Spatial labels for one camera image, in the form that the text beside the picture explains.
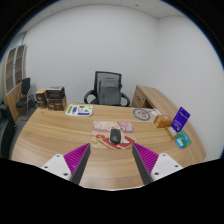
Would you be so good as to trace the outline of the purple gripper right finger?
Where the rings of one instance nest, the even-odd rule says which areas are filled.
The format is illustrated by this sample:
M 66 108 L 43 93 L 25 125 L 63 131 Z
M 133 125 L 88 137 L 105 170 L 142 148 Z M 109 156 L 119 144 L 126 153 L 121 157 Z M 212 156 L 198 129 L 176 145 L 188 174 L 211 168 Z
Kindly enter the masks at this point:
M 132 153 L 144 184 L 152 183 L 182 169 L 182 166 L 168 154 L 157 154 L 137 143 L 132 144 Z

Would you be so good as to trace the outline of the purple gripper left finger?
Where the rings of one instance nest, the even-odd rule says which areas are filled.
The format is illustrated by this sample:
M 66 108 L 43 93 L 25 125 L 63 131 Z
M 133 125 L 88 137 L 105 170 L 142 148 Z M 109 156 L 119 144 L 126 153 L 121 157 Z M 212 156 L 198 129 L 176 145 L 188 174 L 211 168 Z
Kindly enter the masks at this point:
M 79 184 L 89 155 L 90 144 L 87 143 L 65 155 L 54 155 L 42 166 L 42 169 L 65 180 Z

